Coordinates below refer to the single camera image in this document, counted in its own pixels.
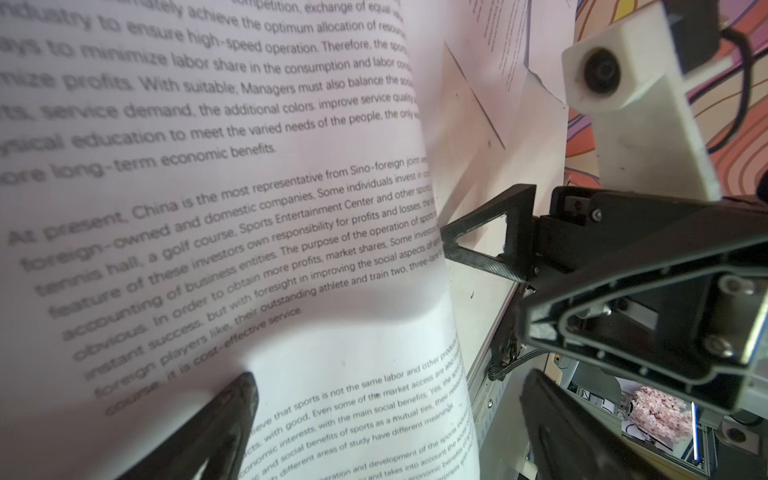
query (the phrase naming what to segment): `white paper sheet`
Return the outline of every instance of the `white paper sheet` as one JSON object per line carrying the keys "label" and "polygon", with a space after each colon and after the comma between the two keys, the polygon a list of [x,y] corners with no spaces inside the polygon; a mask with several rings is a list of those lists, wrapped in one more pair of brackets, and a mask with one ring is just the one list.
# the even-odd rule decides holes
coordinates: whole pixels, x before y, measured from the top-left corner
{"label": "white paper sheet", "polygon": [[398,3],[317,5],[0,8],[0,478],[116,478],[243,371],[243,480],[479,478]]}
{"label": "white paper sheet", "polygon": [[577,0],[532,0],[528,68],[565,102],[563,51],[574,43]]}
{"label": "white paper sheet", "polygon": [[528,0],[454,0],[446,42],[506,146],[528,51]]}

